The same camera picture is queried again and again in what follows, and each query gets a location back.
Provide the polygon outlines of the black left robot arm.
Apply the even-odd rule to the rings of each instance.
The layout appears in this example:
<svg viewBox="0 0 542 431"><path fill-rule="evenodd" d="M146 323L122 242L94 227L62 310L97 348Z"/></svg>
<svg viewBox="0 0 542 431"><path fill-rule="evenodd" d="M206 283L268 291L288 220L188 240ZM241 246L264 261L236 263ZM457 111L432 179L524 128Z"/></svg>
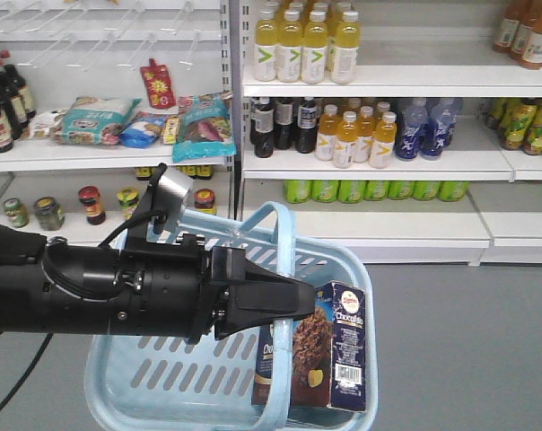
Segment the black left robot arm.
<svg viewBox="0 0 542 431"><path fill-rule="evenodd" d="M315 309L311 285L248 260L242 249L206 249L129 238L120 249L0 224L0 334L4 332L224 339Z"/></svg>

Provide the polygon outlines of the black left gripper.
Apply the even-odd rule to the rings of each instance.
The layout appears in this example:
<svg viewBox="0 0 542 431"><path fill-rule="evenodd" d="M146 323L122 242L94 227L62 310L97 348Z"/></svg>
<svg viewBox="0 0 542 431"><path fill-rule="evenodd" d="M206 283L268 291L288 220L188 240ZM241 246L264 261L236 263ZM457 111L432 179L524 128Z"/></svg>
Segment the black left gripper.
<svg viewBox="0 0 542 431"><path fill-rule="evenodd" d="M197 235L174 244L126 239L126 333L196 344L314 313L313 285L253 264L242 249L206 250Z"/></svg>

